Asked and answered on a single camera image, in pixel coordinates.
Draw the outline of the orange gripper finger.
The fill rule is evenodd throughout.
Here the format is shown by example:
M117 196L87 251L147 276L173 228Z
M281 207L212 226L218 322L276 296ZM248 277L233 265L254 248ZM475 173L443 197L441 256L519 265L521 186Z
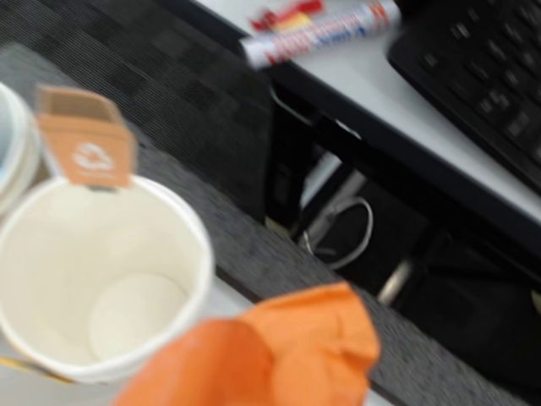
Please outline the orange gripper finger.
M249 325L205 321L156 353L115 405L270 405L271 351Z

